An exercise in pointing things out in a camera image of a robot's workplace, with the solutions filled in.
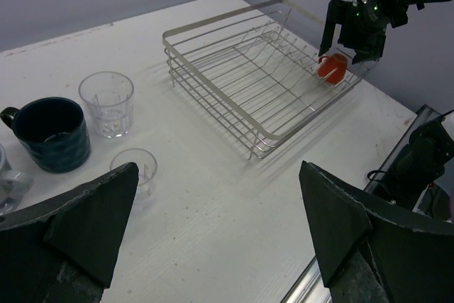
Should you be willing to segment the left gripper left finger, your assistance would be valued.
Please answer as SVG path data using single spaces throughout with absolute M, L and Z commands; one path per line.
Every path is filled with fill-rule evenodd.
M 127 162 L 1 217 L 2 302 L 100 302 L 138 186 Z

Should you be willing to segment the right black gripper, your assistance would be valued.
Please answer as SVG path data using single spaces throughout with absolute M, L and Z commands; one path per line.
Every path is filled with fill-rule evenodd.
M 355 51 L 352 63 L 376 61 L 383 54 L 388 24 L 379 0 L 330 0 L 319 57 L 331 48 L 336 26 L 340 25 L 338 43 Z

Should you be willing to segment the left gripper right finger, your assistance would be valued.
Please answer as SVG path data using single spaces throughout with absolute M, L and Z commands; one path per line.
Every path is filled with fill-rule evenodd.
M 303 162 L 302 200 L 333 302 L 452 302 L 453 225 Z

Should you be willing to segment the orange cup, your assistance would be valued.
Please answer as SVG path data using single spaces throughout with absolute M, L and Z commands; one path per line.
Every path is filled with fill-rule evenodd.
M 324 55 L 319 58 L 319 68 L 317 74 L 326 83 L 337 85 L 344 79 L 347 66 L 347 57 L 340 53 L 335 53 L 334 55 Z

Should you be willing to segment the pale grey-blue mug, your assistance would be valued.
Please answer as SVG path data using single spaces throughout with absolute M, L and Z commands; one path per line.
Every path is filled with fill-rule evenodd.
M 34 179 L 20 170 L 14 170 L 1 145 L 1 215 L 16 210 L 24 195 L 30 191 Z

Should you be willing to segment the large dark blue mug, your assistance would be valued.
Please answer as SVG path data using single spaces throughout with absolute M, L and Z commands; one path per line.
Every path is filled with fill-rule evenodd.
M 91 154 L 84 112 L 71 99 L 47 97 L 21 109 L 7 107 L 1 112 L 1 120 L 46 172 L 71 172 Z

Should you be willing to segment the small clear glass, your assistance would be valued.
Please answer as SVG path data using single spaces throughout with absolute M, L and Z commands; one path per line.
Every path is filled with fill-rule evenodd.
M 113 170 L 126 162 L 134 162 L 139 170 L 135 199 L 147 199 L 151 195 L 152 180 L 157 173 L 157 160 L 155 156 L 148 150 L 142 148 L 128 148 L 119 152 L 112 159 L 109 168 Z

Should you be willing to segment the clear faceted glass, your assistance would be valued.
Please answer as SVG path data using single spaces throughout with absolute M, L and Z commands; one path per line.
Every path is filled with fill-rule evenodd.
M 129 77 L 119 72 L 96 72 L 81 81 L 78 92 L 97 134 L 118 138 L 130 131 L 135 87 Z

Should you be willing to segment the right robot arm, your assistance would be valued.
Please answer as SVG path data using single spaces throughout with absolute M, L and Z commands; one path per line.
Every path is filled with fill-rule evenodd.
M 354 64 L 378 60 L 383 54 L 387 26 L 406 25 L 411 5 L 421 10 L 427 3 L 449 1 L 452 0 L 330 0 L 319 55 L 330 50 L 339 25 L 338 44 L 355 51 Z

